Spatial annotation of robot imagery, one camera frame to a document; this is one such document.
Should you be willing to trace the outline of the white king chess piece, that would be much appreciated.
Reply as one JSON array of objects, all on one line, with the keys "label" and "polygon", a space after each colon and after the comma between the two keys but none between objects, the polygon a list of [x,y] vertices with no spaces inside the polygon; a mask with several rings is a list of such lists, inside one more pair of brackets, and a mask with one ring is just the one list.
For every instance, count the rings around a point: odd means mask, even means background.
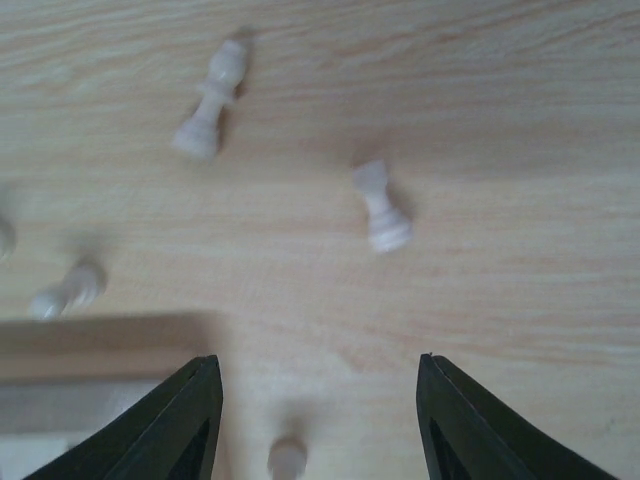
[{"label": "white king chess piece", "polygon": [[237,90],[249,68],[251,32],[231,33],[212,55],[208,72],[199,85],[201,100],[193,114],[176,131],[172,146],[192,157],[212,160],[220,148],[221,116],[233,106]]}]

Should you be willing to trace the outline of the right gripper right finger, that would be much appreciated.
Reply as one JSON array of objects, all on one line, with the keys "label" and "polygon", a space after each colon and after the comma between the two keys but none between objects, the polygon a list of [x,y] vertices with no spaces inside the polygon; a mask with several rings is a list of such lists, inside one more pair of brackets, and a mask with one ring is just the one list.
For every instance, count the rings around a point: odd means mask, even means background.
[{"label": "right gripper right finger", "polygon": [[449,359],[423,354],[417,417],[431,479],[611,479]]}]

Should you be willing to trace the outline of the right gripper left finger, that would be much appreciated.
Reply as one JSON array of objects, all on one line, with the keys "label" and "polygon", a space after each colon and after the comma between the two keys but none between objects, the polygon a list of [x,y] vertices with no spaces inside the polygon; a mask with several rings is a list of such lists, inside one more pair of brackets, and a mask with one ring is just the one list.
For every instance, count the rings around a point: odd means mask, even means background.
[{"label": "right gripper left finger", "polygon": [[209,479],[223,407],[218,358],[196,357],[30,479]]}]

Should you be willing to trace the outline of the white rook chess piece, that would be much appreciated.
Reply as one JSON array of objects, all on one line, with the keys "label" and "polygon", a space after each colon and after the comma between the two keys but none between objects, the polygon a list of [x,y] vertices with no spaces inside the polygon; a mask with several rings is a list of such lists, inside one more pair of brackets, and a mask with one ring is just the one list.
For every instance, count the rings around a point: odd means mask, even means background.
[{"label": "white rook chess piece", "polygon": [[413,236],[412,224],[390,200],[385,163],[375,160],[358,166],[353,181],[368,210],[368,238],[373,250],[388,253],[405,246]]}]

